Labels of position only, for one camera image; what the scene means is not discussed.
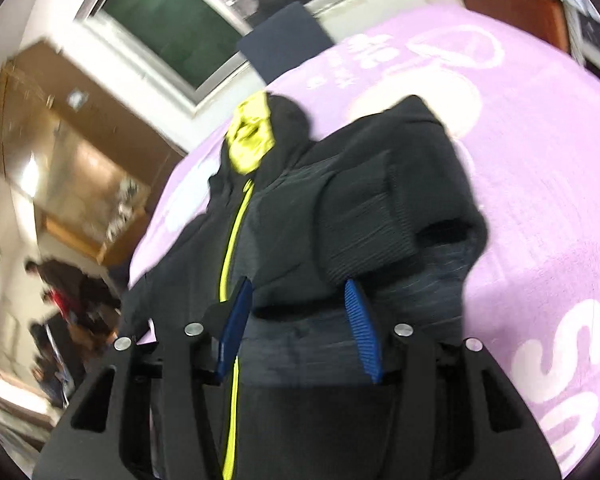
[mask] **yellow zipper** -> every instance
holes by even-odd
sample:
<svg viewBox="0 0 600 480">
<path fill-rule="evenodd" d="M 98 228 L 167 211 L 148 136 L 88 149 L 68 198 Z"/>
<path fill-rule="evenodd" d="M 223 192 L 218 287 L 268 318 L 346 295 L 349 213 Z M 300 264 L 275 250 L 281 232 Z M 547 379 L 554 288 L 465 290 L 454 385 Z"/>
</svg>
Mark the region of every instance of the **yellow zipper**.
<svg viewBox="0 0 600 480">
<path fill-rule="evenodd" d="M 226 301 L 228 296 L 227 281 L 229 279 L 229 266 L 231 264 L 231 258 L 234 255 L 235 239 L 238 236 L 240 230 L 240 224 L 242 223 L 242 217 L 244 212 L 249 205 L 251 199 L 251 193 L 253 192 L 253 182 L 248 180 L 244 185 L 244 198 L 238 209 L 238 215 L 235 218 L 234 227 L 231 229 L 231 235 L 229 236 L 229 243 L 226 248 L 226 254 L 224 255 L 224 263 L 222 264 L 222 272 L 220 273 L 220 301 Z M 224 480 L 231 480 L 234 475 L 235 466 L 235 441 L 236 441 L 236 429 L 237 429 L 237 414 L 238 414 L 238 375 L 240 374 L 240 366 L 238 364 L 238 358 L 234 362 L 234 375 L 231 386 L 231 409 L 229 412 L 229 437 L 226 443 L 226 453 L 224 456 L 224 467 L 222 468 L 222 478 Z"/>
</svg>

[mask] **silver screw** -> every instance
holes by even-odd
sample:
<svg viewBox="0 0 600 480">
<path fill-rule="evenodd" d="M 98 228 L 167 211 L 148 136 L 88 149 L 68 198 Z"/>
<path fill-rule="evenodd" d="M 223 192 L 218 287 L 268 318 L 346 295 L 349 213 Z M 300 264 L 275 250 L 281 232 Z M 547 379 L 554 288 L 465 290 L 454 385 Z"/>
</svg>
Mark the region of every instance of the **silver screw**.
<svg viewBox="0 0 600 480">
<path fill-rule="evenodd" d="M 413 334 L 413 326 L 407 325 L 406 323 L 398 323 L 394 326 L 394 332 L 400 337 L 409 337 Z"/>
<path fill-rule="evenodd" d="M 126 350 L 130 346 L 131 339 L 129 339 L 128 337 L 119 337 L 118 339 L 116 339 L 116 342 L 113 343 L 113 348 L 120 351 Z"/>
<path fill-rule="evenodd" d="M 184 327 L 184 333 L 188 336 L 200 335 L 204 332 L 205 327 L 200 323 L 189 323 L 186 327 Z"/>
<path fill-rule="evenodd" d="M 482 341 L 476 339 L 475 337 L 470 337 L 464 342 L 464 344 L 469 350 L 471 350 L 471 352 L 479 352 L 482 350 L 482 348 L 484 348 Z"/>
</svg>

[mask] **ribbed blue pad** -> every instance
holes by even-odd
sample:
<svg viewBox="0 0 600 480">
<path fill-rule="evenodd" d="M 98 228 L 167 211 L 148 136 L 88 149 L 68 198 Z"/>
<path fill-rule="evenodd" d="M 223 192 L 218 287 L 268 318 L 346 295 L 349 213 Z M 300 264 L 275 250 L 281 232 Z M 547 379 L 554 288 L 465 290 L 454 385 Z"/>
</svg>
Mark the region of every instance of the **ribbed blue pad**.
<svg viewBox="0 0 600 480">
<path fill-rule="evenodd" d="M 353 337 L 358 343 L 358 353 L 365 372 L 374 383 L 382 380 L 382 349 L 371 318 L 366 311 L 365 299 L 353 280 L 344 286 L 344 306 Z"/>
<path fill-rule="evenodd" d="M 231 310 L 231 314 L 229 314 L 229 319 L 220 336 L 218 364 L 216 366 L 216 375 L 220 379 L 224 378 L 234 366 L 252 304 L 253 285 L 251 285 L 249 280 L 244 280 L 235 298 L 234 307 Z"/>
</svg>

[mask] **purple tablecloth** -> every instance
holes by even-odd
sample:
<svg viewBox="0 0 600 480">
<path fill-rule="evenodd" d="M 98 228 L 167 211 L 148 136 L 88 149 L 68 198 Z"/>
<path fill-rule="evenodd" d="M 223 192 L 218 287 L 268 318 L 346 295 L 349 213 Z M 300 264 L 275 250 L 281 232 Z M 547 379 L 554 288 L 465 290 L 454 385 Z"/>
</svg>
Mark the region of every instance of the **purple tablecloth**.
<svg viewBox="0 0 600 480">
<path fill-rule="evenodd" d="M 600 83 L 507 25 L 425 7 L 269 90 L 307 111 L 316 139 L 412 93 L 445 122 L 490 226 L 465 288 L 466 335 L 509 374 L 566 474 L 600 434 Z M 224 130 L 174 170 L 132 282 L 206 207 Z"/>
</svg>

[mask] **window frame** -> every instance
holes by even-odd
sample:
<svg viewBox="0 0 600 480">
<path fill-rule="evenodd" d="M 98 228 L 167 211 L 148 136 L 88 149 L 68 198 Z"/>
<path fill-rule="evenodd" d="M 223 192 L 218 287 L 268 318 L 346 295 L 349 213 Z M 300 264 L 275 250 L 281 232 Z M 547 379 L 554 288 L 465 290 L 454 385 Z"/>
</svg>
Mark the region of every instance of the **window frame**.
<svg viewBox="0 0 600 480">
<path fill-rule="evenodd" d="M 81 22 L 97 38 L 106 42 L 112 49 L 131 64 L 142 77 L 149 79 L 155 86 L 170 95 L 185 108 L 191 104 L 197 107 L 206 98 L 211 97 L 222 85 L 248 66 L 246 58 L 237 52 L 209 76 L 199 87 L 185 81 L 171 66 L 138 40 L 122 24 L 109 16 L 102 7 L 106 0 L 84 0 L 76 21 Z M 203 0 L 224 18 L 238 33 L 245 36 L 251 32 L 251 26 L 224 0 Z M 312 0 L 305 5 L 312 14 L 319 14 L 347 0 Z"/>
</svg>

